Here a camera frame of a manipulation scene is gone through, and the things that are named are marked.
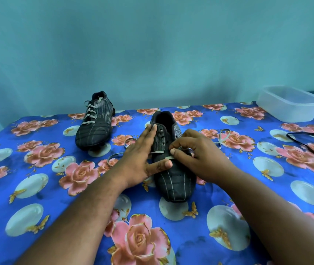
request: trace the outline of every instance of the table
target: table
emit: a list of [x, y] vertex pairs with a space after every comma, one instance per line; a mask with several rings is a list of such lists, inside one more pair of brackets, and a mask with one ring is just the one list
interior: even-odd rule
[[[73, 183], [68, 188], [59, 182], [61, 178], [75, 177], [76, 169], [83, 165], [89, 165], [95, 177], [104, 176], [110, 168], [107, 158], [124, 151], [125, 140], [139, 135], [156, 110], [117, 112], [111, 140], [94, 152], [81, 151], [75, 145], [84, 113], [23, 117], [1, 131], [0, 264], [12, 264], [85, 188], [78, 189]], [[221, 129], [231, 129], [232, 134], [222, 143], [225, 155], [291, 202], [294, 210], [314, 219], [314, 155], [285, 136], [290, 131], [314, 132], [314, 120], [282, 123], [254, 102], [160, 110], [171, 111], [182, 132], [195, 129], [214, 141]], [[314, 148], [314, 137], [301, 140]], [[123, 247], [115, 246], [116, 236], [111, 236], [113, 223], [118, 221], [124, 221], [130, 230], [144, 222], [158, 235], [154, 238], [156, 249], [164, 253], [160, 264], [272, 263], [230, 197], [201, 179], [190, 200], [181, 204], [161, 198], [153, 178], [125, 190], [115, 204], [96, 264], [110, 264], [111, 260], [117, 264], [124, 252]]]

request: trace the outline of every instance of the blue wall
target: blue wall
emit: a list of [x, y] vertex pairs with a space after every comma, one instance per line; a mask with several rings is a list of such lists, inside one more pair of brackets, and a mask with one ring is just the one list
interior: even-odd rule
[[314, 90], [314, 0], [0, 0], [0, 123]]

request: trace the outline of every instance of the transparent plastic box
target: transparent plastic box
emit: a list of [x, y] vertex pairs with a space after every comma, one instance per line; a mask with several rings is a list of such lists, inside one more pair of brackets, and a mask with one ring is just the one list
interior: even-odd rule
[[263, 87], [257, 105], [285, 123], [307, 122], [314, 118], [314, 94], [293, 87]]

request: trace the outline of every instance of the tablecloth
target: tablecloth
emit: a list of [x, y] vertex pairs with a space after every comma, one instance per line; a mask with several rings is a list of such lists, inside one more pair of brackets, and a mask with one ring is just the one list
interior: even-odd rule
[[[156, 110], [172, 112], [182, 132], [195, 129], [215, 142], [221, 129], [232, 130], [222, 143], [224, 154], [314, 219], [314, 155], [285, 136], [314, 132], [314, 120], [283, 123], [254, 102], [119, 111], [111, 139], [101, 150], [85, 152], [75, 145], [84, 113], [23, 117], [0, 132], [0, 264], [12, 264], [90, 182], [104, 176], [108, 156], [124, 151], [125, 140], [137, 138]], [[297, 139], [314, 149], [314, 137]], [[272, 263], [225, 191], [199, 178], [185, 203], [161, 198], [151, 177], [125, 190], [114, 208], [96, 264], [124, 264], [141, 238], [122, 242], [140, 223], [154, 247], [139, 251], [155, 263]]]

